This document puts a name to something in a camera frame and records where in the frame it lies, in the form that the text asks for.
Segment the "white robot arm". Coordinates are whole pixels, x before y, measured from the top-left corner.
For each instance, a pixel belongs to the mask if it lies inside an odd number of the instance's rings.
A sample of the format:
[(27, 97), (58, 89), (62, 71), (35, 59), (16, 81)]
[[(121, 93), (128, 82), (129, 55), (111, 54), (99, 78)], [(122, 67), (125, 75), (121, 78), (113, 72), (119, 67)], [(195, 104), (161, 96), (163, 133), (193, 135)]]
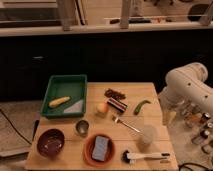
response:
[(158, 94), (163, 124), (167, 125), (170, 112), (186, 101), (213, 115), (213, 88), (205, 84), (207, 68), (199, 62), (170, 70), (165, 77), (166, 86)]

